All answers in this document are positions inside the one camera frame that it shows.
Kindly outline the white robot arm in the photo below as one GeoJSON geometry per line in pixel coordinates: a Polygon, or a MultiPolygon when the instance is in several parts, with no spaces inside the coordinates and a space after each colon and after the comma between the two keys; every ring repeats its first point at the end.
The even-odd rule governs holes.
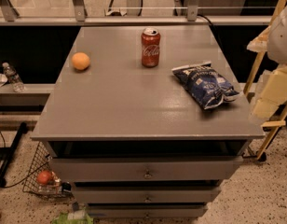
{"type": "Polygon", "coordinates": [[[265,51],[270,60],[287,64],[287,6],[271,25],[249,42],[247,50],[265,51]]]}

